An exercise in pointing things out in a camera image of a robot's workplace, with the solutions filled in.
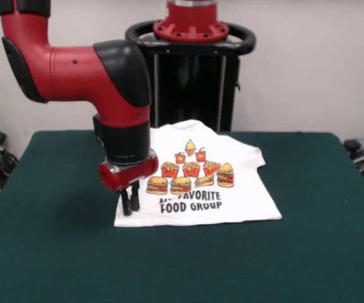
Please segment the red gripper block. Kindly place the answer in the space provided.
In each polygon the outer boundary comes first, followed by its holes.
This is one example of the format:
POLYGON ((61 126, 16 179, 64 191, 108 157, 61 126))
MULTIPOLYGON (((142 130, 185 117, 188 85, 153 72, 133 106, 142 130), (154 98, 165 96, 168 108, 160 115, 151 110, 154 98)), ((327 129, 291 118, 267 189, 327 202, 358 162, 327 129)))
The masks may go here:
POLYGON ((99 175, 103 184, 113 192, 120 191, 123 215, 130 216, 132 211, 140 210, 139 188, 140 179, 150 177, 159 167, 159 161, 153 148, 149 150, 148 158, 131 165, 115 165, 108 160, 99 165, 99 175), (131 185, 129 198, 127 188, 131 185))

